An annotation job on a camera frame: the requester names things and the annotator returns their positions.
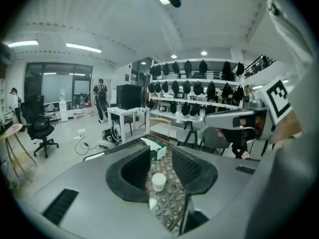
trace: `ceiling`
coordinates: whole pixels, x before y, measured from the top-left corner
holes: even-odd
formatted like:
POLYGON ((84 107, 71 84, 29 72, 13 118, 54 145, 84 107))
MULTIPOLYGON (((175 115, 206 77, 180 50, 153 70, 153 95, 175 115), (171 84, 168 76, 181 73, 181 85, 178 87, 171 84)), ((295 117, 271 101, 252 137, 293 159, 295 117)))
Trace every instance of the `ceiling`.
POLYGON ((17 47, 15 57, 81 56, 118 68, 190 50, 215 49, 207 57, 227 58, 222 50, 230 54, 236 46, 256 57, 291 60, 264 0, 182 0, 181 8, 159 0, 30 0, 4 42, 35 39, 38 46, 17 47))

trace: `white floor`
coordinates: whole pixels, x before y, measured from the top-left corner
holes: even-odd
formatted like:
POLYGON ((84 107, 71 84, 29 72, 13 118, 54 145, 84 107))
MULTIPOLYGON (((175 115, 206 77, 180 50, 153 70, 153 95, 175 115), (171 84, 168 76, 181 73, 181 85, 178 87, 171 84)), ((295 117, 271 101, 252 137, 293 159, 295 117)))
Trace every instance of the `white floor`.
MULTIPOLYGON (((133 136, 131 136, 130 134, 130 126, 125 126, 127 141, 138 138, 146 133, 144 126, 139 128, 141 124, 142 122, 136 122, 136 130, 133 131, 133 136)), ((67 122, 59 122, 58 124, 56 124, 55 130, 49 136, 49 138, 54 139, 54 142, 59 143, 59 148, 56 148, 55 146, 49 146, 47 149, 48 158, 44 157, 43 149, 37 152, 37 157, 33 157, 33 152, 38 147, 38 143, 36 143, 37 141, 31 141, 26 131, 20 133, 19 139, 26 150, 29 152, 29 154, 32 155, 32 157, 35 159, 37 163, 36 165, 34 165, 34 163, 29 158, 27 158, 25 154, 23 154, 24 151, 18 143, 15 145, 15 138, 10 138, 9 140, 11 146, 15 146, 13 149, 14 153, 16 154, 16 156, 18 156, 18 159, 22 163, 23 168, 26 170, 28 176, 32 179, 32 183, 29 182, 23 176, 20 169, 16 168, 20 178, 19 180, 17 180, 9 163, 7 167, 8 169, 2 168, 4 173, 7 174, 7 178, 10 181, 18 181, 21 183, 21 189, 19 190, 19 194, 17 197, 28 201, 30 197, 32 197, 32 195, 37 192, 42 186, 69 169, 74 164, 81 162, 84 157, 103 151, 101 149, 95 148, 89 150, 86 155, 79 155, 74 151, 75 145, 79 140, 74 140, 73 138, 83 134, 85 135, 85 138, 81 141, 81 143, 86 142, 89 144, 90 148, 94 148, 96 146, 95 141, 101 139, 102 131, 107 128, 107 121, 104 124, 100 124, 97 117, 88 115, 79 119, 70 119, 67 122), (78 133, 79 129, 85 129, 85 131, 78 133)), ((5 147, 2 146, 2 157, 4 157, 3 150, 5 150, 5 147)), ((86 150, 80 147, 80 144, 77 146, 76 150, 80 154, 84 154, 86 152, 86 150)))

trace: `person wearing black clothes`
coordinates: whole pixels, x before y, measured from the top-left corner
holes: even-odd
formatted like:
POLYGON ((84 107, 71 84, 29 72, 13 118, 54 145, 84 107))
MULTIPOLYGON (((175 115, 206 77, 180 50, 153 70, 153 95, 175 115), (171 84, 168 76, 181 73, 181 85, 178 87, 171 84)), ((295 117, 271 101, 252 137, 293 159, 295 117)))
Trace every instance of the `person wearing black clothes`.
POLYGON ((95 95, 95 102, 96 102, 96 108, 98 109, 98 113, 99 113, 99 123, 104 123, 104 120, 103 120, 103 112, 102 112, 102 109, 100 107, 100 101, 99 101, 99 93, 100 92, 107 92, 107 88, 106 86, 103 84, 103 79, 100 78, 99 79, 99 84, 95 85, 94 88, 93 88, 93 92, 94 92, 94 95, 95 95))
POLYGON ((11 106, 9 106, 10 109, 12 109, 19 121, 20 124, 22 124, 21 117, 20 117, 20 106, 21 106, 21 98, 18 97, 18 90, 16 88, 12 88, 10 94, 13 95, 13 103, 11 106))

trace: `black railing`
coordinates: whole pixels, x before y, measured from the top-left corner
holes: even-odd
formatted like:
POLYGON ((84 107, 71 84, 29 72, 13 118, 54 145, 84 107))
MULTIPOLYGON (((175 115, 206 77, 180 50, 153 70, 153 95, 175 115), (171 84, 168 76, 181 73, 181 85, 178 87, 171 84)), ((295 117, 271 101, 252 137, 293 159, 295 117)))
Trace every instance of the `black railing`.
POLYGON ((275 60, 265 55, 261 55, 245 69, 245 73, 244 73, 245 79, 264 70, 265 68, 272 65, 274 62, 275 60))

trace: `black office chair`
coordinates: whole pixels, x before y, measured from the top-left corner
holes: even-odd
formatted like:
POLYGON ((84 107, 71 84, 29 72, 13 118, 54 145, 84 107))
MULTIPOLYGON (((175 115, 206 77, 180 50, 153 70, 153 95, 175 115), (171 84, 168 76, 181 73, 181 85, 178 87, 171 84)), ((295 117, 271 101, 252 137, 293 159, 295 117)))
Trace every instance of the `black office chair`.
MULTIPOLYGON (((117 104, 111 104, 110 107, 117 107, 117 104)), ((112 120, 113 127, 114 127, 114 123, 118 125, 120 124, 120 116, 116 114, 111 114, 111 120, 112 120)), ((132 123, 132 120, 124 116, 124 125, 130 124, 131 135, 133 135, 131 123, 132 123)))
POLYGON ((27 122, 27 129, 28 134, 31 138, 31 140, 39 139, 43 142, 40 143, 40 146, 35 150, 34 156, 36 157, 36 153, 44 148, 45 152, 45 158, 48 157, 46 152, 46 147, 49 145, 56 145, 56 147, 59 147, 59 144, 56 142, 53 142, 53 139, 48 140, 47 137, 50 135, 54 127, 48 124, 44 129, 41 130, 35 130, 34 124, 37 122, 39 117, 44 118, 43 114, 43 104, 42 101, 28 101, 21 104, 21 111, 22 115, 25 118, 27 122))

